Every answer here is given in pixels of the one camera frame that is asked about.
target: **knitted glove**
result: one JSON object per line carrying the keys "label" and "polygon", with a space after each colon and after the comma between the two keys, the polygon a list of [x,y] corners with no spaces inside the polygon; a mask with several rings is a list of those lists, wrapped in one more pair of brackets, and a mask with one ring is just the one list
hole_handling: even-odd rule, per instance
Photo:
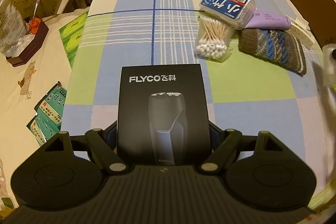
{"label": "knitted glove", "polygon": [[307,72],[300,41],[285,31],[243,29],[238,48],[241,52],[280,65],[300,76]]}

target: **shaver box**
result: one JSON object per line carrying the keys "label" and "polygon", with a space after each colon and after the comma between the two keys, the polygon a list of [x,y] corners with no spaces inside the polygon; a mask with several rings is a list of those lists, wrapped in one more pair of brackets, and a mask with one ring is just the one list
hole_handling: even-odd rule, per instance
{"label": "shaver box", "polygon": [[187,165],[211,153],[201,66],[123,67],[117,152],[129,164]]}

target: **lavender squeeze tube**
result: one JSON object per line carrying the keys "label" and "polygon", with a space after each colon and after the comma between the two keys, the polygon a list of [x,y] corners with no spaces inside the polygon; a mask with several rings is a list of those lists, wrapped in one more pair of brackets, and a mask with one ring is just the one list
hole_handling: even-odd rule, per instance
{"label": "lavender squeeze tube", "polygon": [[255,10],[245,29],[289,30],[290,27],[291,21],[286,16]]}

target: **checkered bedsheet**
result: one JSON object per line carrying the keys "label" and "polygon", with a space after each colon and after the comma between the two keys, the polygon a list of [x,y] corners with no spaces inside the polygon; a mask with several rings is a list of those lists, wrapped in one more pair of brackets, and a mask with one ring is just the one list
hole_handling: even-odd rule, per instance
{"label": "checkered bedsheet", "polygon": [[[289,0],[255,0],[258,9],[296,18]],[[224,63],[194,54],[200,0],[94,0],[68,88],[62,130],[106,128],[117,119],[122,66],[199,63],[209,119],[247,135],[275,134],[316,173],[312,208],[334,194],[334,101],[322,83],[322,52],[305,49],[300,77],[238,51]]]}

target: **triangular cutout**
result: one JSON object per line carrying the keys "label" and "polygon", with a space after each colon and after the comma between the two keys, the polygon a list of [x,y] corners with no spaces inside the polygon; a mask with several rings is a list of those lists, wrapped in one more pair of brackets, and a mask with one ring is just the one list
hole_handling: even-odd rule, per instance
{"label": "triangular cutout", "polygon": [[274,140],[270,137],[267,137],[265,141],[265,150],[266,151],[283,151],[280,146],[278,146]]}
{"label": "triangular cutout", "polygon": [[59,137],[51,145],[48,146],[48,148],[45,150],[46,152],[55,152],[55,151],[63,151],[64,145],[63,145],[63,138]]}

